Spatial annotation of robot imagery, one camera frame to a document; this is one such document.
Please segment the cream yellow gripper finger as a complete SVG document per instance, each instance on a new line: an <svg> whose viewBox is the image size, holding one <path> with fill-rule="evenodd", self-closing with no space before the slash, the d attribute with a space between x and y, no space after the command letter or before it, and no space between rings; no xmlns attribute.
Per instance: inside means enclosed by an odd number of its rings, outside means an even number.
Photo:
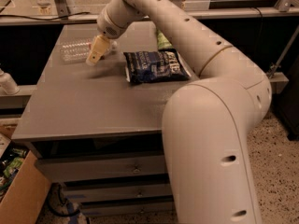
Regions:
<svg viewBox="0 0 299 224"><path fill-rule="evenodd" d="M86 59L86 64L94 66L107 52L110 47L110 40L104 35L97 35L91 43L90 52Z"/></svg>

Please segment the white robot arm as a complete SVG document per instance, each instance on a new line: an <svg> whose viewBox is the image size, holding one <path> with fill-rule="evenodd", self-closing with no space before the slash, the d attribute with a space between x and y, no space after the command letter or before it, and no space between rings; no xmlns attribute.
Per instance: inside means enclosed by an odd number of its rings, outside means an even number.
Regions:
<svg viewBox="0 0 299 224"><path fill-rule="evenodd" d="M240 50L169 0L111 0L87 58L96 64L112 39L149 17L199 76L163 113L164 156L179 224L262 224L248 132L272 100L267 75Z"/></svg>

